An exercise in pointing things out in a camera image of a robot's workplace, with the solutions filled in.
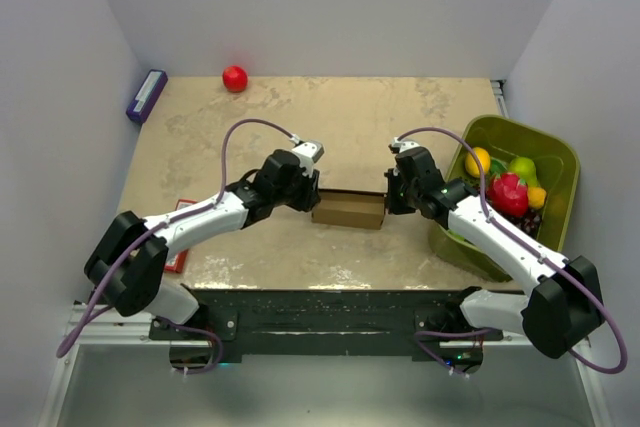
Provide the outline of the brown cardboard box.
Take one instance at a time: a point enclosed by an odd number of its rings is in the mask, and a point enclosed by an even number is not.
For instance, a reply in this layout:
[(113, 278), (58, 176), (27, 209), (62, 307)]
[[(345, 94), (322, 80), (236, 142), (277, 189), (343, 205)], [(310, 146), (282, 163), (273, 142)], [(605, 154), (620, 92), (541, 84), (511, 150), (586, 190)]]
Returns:
[(380, 230), (386, 215), (386, 195), (381, 192), (320, 189), (313, 208), (313, 223), (365, 230)]

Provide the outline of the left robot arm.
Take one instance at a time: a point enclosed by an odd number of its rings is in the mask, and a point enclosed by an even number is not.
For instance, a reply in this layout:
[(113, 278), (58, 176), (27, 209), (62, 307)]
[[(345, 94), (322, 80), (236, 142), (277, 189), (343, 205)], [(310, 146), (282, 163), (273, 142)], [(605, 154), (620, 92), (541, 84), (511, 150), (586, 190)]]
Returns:
[(309, 212), (319, 202), (315, 164), (324, 148), (315, 141), (277, 149), (252, 179), (228, 185), (215, 196), (164, 215), (119, 214), (85, 264), (96, 294), (123, 317), (148, 312), (171, 322), (185, 339), (200, 337), (207, 315), (194, 294), (163, 279), (165, 263), (217, 235), (246, 229), (280, 206)]

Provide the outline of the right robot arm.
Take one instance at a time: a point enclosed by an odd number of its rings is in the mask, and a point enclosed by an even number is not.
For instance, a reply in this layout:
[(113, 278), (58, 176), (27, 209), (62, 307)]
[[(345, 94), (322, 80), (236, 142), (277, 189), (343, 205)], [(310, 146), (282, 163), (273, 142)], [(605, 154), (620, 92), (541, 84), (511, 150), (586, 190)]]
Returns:
[(483, 207), (479, 193), (461, 179), (445, 181), (428, 149), (394, 141), (395, 165), (387, 209), (414, 212), (462, 236), (521, 288), (519, 294), (468, 290), (445, 316), (448, 333), (469, 339), (480, 328), (524, 335), (545, 356), (557, 359), (600, 327), (602, 298), (597, 270), (584, 257), (568, 260)]

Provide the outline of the purple rectangular box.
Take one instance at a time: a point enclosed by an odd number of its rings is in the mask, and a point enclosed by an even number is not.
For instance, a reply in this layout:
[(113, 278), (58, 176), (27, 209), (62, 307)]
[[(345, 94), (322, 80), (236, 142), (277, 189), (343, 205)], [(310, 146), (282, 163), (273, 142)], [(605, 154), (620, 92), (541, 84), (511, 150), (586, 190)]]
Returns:
[(168, 82), (165, 71), (151, 69), (126, 108), (126, 116), (135, 124), (144, 124)]

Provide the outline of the orange toy fruit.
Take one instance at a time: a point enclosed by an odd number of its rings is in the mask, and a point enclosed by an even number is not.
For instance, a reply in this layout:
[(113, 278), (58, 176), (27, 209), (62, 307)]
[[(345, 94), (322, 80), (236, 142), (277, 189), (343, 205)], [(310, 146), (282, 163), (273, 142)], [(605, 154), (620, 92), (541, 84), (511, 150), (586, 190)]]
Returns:
[(464, 160), (465, 171), (473, 178), (480, 179), (490, 173), (491, 156), (481, 147), (474, 147), (468, 152)]

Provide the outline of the pink dragon fruit toy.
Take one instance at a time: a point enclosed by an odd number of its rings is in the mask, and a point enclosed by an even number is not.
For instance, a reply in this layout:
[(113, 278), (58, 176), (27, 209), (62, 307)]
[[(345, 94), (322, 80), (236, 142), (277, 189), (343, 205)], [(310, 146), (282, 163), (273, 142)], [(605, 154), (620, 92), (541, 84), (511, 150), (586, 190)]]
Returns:
[(487, 191), (495, 210), (518, 217), (524, 215), (529, 208), (527, 193), (526, 183), (510, 172), (495, 175)]

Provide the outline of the green toy pear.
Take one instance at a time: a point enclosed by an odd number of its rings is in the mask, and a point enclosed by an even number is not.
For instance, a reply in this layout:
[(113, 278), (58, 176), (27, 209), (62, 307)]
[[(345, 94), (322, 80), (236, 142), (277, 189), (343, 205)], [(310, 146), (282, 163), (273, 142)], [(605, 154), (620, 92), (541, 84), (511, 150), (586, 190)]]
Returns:
[(538, 187), (537, 169), (534, 161), (527, 157), (516, 157), (508, 165), (508, 171), (516, 174), (528, 186)]

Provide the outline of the dark red toy grapes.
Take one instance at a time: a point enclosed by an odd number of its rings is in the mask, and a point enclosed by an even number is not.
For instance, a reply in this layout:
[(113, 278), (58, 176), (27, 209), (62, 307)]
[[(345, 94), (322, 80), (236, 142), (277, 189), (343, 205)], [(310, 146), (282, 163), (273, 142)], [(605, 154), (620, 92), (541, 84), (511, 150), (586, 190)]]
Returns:
[(520, 217), (506, 215), (505, 218), (531, 238), (537, 237), (542, 223), (542, 215), (535, 210), (528, 210)]

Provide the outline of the red apple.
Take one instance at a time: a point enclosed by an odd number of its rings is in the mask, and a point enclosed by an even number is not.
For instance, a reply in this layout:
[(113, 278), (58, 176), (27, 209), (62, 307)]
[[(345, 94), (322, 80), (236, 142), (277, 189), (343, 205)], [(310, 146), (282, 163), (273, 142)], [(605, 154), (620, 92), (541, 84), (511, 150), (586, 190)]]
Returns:
[(248, 74), (240, 66), (231, 65), (224, 69), (222, 82), (228, 92), (241, 93), (248, 86)]

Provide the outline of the yellow toy lemon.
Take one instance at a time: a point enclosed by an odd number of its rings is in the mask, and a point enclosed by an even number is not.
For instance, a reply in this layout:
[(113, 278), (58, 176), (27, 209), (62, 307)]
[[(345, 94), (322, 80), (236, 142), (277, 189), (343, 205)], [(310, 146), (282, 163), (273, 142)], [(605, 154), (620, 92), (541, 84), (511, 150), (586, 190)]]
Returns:
[(533, 210), (540, 210), (545, 205), (547, 192), (542, 187), (530, 186), (528, 188), (527, 197), (529, 208)]

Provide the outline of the olive green plastic basket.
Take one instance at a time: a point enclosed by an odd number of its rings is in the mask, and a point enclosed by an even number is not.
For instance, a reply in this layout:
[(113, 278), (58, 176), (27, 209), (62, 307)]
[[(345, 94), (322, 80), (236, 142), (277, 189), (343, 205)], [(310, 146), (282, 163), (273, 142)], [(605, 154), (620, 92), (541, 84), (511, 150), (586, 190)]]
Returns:
[[(497, 202), (507, 221), (542, 246), (562, 251), (579, 180), (574, 150), (557, 137), (498, 116), (474, 119), (463, 139), (483, 165), (489, 206)], [(458, 147), (446, 179), (463, 179), (479, 191), (477, 174), (473, 157)], [(486, 280), (511, 280), (465, 237), (437, 224), (429, 245), (442, 260)]]

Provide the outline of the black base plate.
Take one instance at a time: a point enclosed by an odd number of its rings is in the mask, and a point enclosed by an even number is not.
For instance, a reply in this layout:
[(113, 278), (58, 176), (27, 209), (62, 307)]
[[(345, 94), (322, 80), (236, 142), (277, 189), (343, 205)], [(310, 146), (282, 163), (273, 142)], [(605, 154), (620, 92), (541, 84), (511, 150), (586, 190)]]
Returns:
[(450, 340), (499, 340), (498, 331), (469, 326), (459, 311), (463, 292), (438, 290), (206, 290), (194, 293), (200, 309), (180, 331), (154, 320), (150, 337), (170, 341), (172, 360), (196, 364), (202, 350), (187, 342), (214, 333), (223, 361), (248, 355), (400, 356), (428, 360), (423, 346), (456, 365), (474, 365), (480, 352), (457, 348)]

